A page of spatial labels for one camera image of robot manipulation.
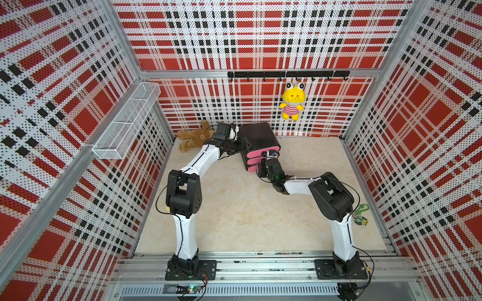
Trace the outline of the black drawer cabinet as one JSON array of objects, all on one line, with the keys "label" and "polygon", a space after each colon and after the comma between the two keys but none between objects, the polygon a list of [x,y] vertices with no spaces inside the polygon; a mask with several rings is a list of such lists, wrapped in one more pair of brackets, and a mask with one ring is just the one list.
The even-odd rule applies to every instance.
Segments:
[{"label": "black drawer cabinet", "polygon": [[[273,130],[267,122],[242,126],[238,131],[238,137],[239,139],[242,137],[246,137],[252,144],[251,150],[272,147],[275,145],[281,147],[280,143],[277,140],[277,137],[275,136]],[[247,170],[249,166],[247,165],[248,158],[245,157],[245,154],[246,152],[242,152],[241,156],[245,169]],[[278,157],[279,152],[274,152],[266,156],[265,158],[271,159]]]}]

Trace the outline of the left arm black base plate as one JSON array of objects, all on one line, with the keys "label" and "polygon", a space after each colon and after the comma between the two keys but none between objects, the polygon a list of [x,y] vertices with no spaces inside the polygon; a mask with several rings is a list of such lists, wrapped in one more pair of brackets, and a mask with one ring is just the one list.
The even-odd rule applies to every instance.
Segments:
[{"label": "left arm black base plate", "polygon": [[177,280],[214,280],[217,273],[216,260],[201,260],[198,255],[191,259],[182,259],[173,255],[168,261],[164,276],[166,281]]}]

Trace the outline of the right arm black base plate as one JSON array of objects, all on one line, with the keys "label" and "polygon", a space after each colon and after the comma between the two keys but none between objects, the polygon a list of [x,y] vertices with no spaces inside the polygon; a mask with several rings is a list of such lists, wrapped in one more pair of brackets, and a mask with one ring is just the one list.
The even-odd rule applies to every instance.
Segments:
[{"label": "right arm black base plate", "polygon": [[368,280],[369,275],[364,262],[355,255],[344,261],[337,256],[329,260],[315,260],[318,280]]}]

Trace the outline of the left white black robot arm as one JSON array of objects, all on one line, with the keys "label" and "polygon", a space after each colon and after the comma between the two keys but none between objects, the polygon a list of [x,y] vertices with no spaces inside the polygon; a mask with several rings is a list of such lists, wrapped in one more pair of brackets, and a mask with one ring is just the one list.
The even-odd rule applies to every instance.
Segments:
[{"label": "left white black robot arm", "polygon": [[173,215],[176,230],[175,260],[193,263],[198,258],[196,214],[202,205],[201,180],[210,167],[222,158],[247,151],[252,144],[247,138],[212,139],[184,168],[172,170],[166,187],[166,206]]}]

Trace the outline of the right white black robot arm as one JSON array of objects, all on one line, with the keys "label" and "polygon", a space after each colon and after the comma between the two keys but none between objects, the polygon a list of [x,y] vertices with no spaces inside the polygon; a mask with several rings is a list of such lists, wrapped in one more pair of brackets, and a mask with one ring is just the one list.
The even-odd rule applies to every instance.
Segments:
[{"label": "right white black robot arm", "polygon": [[333,173],[325,172],[315,178],[297,178],[285,174],[279,160],[272,158],[258,163],[257,174],[261,179],[267,179],[281,194],[312,196],[321,214],[330,221],[334,260],[349,264],[359,259],[351,227],[355,199]]}]

